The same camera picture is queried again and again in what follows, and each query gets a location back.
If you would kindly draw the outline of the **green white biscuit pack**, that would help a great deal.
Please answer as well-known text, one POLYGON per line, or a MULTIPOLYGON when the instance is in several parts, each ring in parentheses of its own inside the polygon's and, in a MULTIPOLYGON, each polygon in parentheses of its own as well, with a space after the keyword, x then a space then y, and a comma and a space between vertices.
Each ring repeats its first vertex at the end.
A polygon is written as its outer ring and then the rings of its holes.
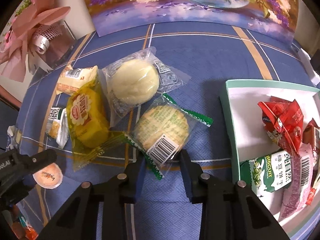
POLYGON ((266 196, 291 184, 291 157, 278 151, 240 163, 240 178, 258 196, 266 196))

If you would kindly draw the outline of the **yellow cake snack pack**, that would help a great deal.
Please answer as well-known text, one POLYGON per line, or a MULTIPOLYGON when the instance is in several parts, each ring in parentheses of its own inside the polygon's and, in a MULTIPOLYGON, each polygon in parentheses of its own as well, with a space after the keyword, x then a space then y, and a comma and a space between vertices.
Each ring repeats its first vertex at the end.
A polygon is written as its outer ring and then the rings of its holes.
POLYGON ((69 97, 66 112, 75 172, 127 142, 125 132, 110 128, 105 96, 97 78, 69 97))

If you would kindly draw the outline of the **red orange patterned snack pack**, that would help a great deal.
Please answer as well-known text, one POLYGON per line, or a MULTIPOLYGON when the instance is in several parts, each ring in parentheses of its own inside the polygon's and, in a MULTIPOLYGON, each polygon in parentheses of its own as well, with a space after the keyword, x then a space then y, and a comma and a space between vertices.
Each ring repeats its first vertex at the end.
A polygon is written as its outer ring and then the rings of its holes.
POLYGON ((310 192, 306 200, 306 205, 311 205, 318 188, 319 188, 319 167, 317 168, 317 170, 313 171, 310 192))

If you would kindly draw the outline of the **pink barcode snack pack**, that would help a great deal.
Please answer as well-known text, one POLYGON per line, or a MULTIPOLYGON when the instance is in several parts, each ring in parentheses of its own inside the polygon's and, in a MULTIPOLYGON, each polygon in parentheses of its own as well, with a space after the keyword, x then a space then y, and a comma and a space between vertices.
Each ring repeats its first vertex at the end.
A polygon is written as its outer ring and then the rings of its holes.
POLYGON ((292 181, 284 190, 283 201, 278 221, 289 218, 300 211, 305 205, 311 189, 315 158, 312 146, 302 143, 299 156, 291 158, 292 181))

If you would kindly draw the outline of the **round cracker green-edged pack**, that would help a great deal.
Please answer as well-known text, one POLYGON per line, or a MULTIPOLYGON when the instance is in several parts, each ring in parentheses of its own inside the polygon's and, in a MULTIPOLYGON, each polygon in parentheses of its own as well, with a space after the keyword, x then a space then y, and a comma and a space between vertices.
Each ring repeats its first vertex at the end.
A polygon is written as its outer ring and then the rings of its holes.
POLYGON ((212 123, 212 118, 182 108, 168 94, 162 94, 153 100, 126 138, 143 153, 148 167, 161 180, 164 168, 187 144, 195 126, 210 127, 212 123))

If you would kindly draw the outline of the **red crinkled snack bag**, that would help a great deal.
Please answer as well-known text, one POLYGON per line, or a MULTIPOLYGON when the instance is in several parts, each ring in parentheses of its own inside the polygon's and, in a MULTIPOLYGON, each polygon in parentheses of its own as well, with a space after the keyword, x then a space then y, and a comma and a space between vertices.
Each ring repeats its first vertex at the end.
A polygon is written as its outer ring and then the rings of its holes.
POLYGON ((296 100, 271 97, 258 103, 263 127, 269 138, 292 157, 299 157, 304 115, 296 100))

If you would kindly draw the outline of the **dark red white snack pack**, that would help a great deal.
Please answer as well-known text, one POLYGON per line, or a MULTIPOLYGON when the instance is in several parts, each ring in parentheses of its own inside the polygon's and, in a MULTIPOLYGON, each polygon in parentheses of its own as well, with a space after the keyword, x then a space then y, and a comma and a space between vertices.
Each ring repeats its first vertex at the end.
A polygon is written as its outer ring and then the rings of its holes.
POLYGON ((319 154, 319 126, 314 119, 311 119, 304 129, 303 143, 310 144, 313 152, 319 154))

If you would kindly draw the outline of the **orange cream cake pack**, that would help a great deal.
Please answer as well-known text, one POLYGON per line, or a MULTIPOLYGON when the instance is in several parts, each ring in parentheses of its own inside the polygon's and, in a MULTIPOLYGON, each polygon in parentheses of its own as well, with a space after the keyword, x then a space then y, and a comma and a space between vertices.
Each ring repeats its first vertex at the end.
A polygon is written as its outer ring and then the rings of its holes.
POLYGON ((70 64, 67 65, 57 80, 56 94, 72 95, 83 85, 94 80, 97 72, 97 66, 73 69, 70 64))

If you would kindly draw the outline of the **clear pack white bun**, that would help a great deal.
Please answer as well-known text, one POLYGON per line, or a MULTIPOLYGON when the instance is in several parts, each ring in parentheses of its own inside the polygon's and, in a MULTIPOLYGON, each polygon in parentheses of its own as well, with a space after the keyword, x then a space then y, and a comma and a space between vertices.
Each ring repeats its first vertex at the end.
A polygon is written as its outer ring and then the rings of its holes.
POLYGON ((122 119, 132 109, 186 85, 191 77, 164 63, 149 47, 127 55, 102 69, 106 97, 114 119, 122 119))

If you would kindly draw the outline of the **orange jelly cup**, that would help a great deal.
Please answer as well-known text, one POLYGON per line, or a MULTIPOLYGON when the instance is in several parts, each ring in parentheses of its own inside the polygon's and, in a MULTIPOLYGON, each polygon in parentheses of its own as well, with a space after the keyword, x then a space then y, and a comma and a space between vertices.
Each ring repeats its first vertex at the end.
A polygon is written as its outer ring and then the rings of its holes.
POLYGON ((63 174, 56 163, 52 163, 33 174, 33 178, 44 189, 55 189, 61 185, 63 174))

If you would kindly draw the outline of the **white green cracker pack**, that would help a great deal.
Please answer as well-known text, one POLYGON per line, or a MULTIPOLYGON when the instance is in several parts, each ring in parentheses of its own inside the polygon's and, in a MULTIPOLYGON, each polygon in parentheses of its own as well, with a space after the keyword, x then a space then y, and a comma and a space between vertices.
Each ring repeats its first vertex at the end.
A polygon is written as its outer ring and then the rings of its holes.
POLYGON ((46 134, 55 139, 58 148, 63 149, 69 139, 67 111, 65 108, 52 107, 46 124, 46 134))

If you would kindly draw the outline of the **white tray green rim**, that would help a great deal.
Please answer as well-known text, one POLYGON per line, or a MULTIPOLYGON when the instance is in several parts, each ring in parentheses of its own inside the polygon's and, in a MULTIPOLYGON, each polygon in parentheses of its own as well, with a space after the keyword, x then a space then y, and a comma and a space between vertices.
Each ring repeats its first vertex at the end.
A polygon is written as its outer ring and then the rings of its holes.
MULTIPOLYGON (((276 96, 288 101, 296 100, 303 112, 303 129, 314 118, 319 125, 319 88, 296 83, 272 80, 237 79, 226 81, 220 101, 225 117, 227 133, 232 148, 233 182, 240 180, 240 163, 247 159, 261 157, 279 150, 263 128, 260 101, 269 101, 276 96)), ((281 192, 271 193, 263 203, 278 219, 281 206, 281 192)), ((311 205, 280 225, 290 239, 307 239, 319 222, 319 191, 311 205)))

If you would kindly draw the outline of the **blue plaid tablecloth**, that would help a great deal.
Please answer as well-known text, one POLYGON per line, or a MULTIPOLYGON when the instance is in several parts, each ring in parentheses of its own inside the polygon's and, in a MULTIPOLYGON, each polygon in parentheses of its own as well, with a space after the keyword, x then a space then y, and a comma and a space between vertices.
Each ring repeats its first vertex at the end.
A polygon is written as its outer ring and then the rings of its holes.
MULTIPOLYGON (((263 70, 272 79, 311 86, 298 59, 298 43, 285 44, 268 36, 229 25, 200 22, 151 24, 99 37, 81 38, 67 63, 74 68, 105 67, 143 48, 153 46, 166 64, 190 76, 187 85, 173 90, 171 97, 182 107, 213 119, 211 127, 198 124, 186 149, 192 160, 223 180, 230 180, 231 150, 220 104, 220 92, 229 79, 262 79, 263 70)), ((57 152, 63 171, 62 184, 53 190, 34 188, 19 208, 40 232, 66 199, 83 182, 103 183, 135 159, 130 145, 114 149, 109 157, 95 159, 73 171, 71 145, 57 152)), ((131 239, 198 239, 200 204, 185 195, 179 167, 173 165, 164 179, 147 172, 138 203, 126 208, 131 239)))

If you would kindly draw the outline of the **white power strip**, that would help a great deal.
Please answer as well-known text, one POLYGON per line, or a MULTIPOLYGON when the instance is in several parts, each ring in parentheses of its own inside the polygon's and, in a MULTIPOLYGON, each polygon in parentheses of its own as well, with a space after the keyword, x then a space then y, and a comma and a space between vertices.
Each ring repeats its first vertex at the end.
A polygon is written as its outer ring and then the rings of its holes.
POLYGON ((310 78, 311 82, 316 86, 320 83, 320 77, 319 75, 314 71, 312 65, 311 65, 311 57, 309 54, 302 48, 298 50, 298 56, 300 58, 300 61, 310 78))

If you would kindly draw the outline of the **floral painting canvas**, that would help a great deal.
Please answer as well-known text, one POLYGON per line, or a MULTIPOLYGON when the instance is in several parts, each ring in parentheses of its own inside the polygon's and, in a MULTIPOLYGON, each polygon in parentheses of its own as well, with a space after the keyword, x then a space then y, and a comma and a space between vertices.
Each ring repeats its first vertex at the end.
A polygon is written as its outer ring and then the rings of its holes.
POLYGON ((84 0, 99 36, 162 22, 233 25, 291 43, 298 0, 84 0))

